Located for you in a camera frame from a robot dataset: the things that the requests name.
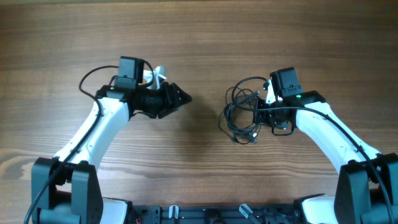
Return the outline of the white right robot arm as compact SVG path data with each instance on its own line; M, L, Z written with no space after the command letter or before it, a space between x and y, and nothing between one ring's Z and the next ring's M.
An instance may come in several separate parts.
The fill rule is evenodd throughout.
M335 196L295 201L301 223L397 223L397 154L382 154L362 141L332 111L319 92L304 91L295 69L270 74L254 122L299 129L338 172Z

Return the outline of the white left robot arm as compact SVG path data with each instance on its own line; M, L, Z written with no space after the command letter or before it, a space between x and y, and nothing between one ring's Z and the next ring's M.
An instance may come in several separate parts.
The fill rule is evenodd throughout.
M164 118L192 101L168 83L163 66L122 56L117 75L94 95L93 107L76 134L52 158L39 157L31 170L32 202L25 223L142 223L131 201L101 193L97 171L117 133L143 114Z

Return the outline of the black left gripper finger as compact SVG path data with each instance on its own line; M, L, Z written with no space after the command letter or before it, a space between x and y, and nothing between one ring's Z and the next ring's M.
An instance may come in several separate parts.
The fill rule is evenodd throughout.
M176 112L181 109L181 106L171 106L171 107L161 107L157 113L157 117L162 119L173 112Z
M192 97L175 83L168 83L166 90L167 109L179 108L192 101Z

